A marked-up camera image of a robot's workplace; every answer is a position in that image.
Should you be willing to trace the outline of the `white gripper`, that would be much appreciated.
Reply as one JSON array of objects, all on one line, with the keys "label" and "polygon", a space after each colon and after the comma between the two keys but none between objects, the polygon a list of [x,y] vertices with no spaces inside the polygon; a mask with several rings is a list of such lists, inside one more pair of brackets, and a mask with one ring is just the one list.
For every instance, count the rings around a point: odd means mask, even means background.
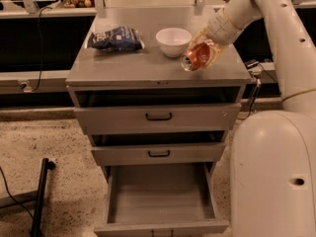
[{"label": "white gripper", "polygon": [[261,18],[262,13],[253,0],[230,0],[223,8],[211,13],[206,27],[192,38],[189,49],[202,43],[201,67],[207,68],[216,62],[227,45]]}]

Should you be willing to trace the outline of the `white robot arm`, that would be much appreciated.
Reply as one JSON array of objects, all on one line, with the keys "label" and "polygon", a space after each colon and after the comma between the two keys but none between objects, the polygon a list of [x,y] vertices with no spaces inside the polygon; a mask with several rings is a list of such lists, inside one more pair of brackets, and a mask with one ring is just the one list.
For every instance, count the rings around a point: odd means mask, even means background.
[{"label": "white robot arm", "polygon": [[226,0],[201,34],[234,42],[265,23],[283,108],[258,112],[231,144],[232,237],[316,237],[316,47],[292,0]]}]

